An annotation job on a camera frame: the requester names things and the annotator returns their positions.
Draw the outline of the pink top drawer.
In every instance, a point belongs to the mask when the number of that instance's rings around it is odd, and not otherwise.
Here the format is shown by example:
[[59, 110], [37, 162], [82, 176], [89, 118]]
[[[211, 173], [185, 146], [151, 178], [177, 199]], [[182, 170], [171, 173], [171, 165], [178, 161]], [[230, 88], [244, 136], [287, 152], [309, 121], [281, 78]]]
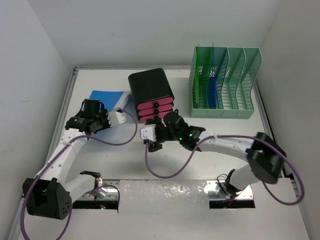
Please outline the pink top drawer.
[[162, 106], [162, 105], [171, 104], [171, 103], [173, 103], [173, 101], [174, 101], [174, 97], [172, 97], [172, 96], [154, 99], [154, 100], [150, 100], [150, 101], [145, 101], [145, 102], [138, 104], [137, 109], [138, 110], [149, 109], [149, 108], [153, 108], [155, 104], [157, 104], [158, 106]]

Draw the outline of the green plastic folder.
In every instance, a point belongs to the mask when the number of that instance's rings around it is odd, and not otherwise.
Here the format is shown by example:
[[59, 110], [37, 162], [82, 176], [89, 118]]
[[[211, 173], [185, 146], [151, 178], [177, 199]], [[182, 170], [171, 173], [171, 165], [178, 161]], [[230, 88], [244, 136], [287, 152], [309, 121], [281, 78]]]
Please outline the green plastic folder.
[[210, 80], [213, 53], [211, 46], [195, 48], [194, 93], [195, 108], [208, 109], [207, 90]]

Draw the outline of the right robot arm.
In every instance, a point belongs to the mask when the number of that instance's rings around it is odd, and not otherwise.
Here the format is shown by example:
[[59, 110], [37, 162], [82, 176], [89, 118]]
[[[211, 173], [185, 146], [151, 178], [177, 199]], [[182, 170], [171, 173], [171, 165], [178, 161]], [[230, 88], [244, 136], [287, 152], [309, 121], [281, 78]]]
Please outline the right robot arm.
[[164, 142], [177, 141], [192, 153], [213, 152], [245, 161], [245, 166], [227, 174], [220, 187], [229, 198], [257, 182], [275, 185], [285, 163], [286, 153], [264, 132], [258, 132], [256, 136], [219, 135], [203, 127], [188, 125], [176, 110], [163, 118], [150, 118], [145, 124], [146, 127], [140, 130], [140, 138], [150, 153], [161, 150]]

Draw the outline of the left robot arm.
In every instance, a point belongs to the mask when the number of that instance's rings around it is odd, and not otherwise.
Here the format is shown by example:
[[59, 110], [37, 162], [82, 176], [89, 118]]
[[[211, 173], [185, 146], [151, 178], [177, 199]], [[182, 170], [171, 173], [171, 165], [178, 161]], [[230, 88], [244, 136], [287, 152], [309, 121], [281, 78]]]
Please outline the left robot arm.
[[98, 186], [99, 172], [84, 170], [71, 181], [67, 181], [67, 175], [90, 136], [109, 127], [104, 104], [85, 99], [79, 112], [67, 121], [62, 139], [47, 164], [22, 185], [29, 215], [63, 220], [79, 197]]

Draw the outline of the light blue notebook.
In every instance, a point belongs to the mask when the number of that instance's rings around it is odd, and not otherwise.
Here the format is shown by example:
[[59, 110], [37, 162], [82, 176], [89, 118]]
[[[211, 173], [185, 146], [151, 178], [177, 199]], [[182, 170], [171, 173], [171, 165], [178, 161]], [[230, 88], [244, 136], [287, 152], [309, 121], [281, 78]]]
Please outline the light blue notebook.
[[125, 109], [131, 99], [131, 92], [93, 90], [89, 99], [100, 101], [100, 110], [105, 109], [108, 112], [115, 112], [119, 109]]

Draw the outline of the blue plastic folder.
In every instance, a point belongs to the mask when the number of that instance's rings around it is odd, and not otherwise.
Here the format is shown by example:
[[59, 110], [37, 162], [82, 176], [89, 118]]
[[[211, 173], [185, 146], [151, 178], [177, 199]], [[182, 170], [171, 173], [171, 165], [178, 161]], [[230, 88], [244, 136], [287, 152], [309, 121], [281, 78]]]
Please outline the blue plastic folder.
[[229, 52], [226, 47], [211, 47], [212, 61], [207, 88], [207, 101], [210, 109], [223, 109], [222, 88], [229, 64]]

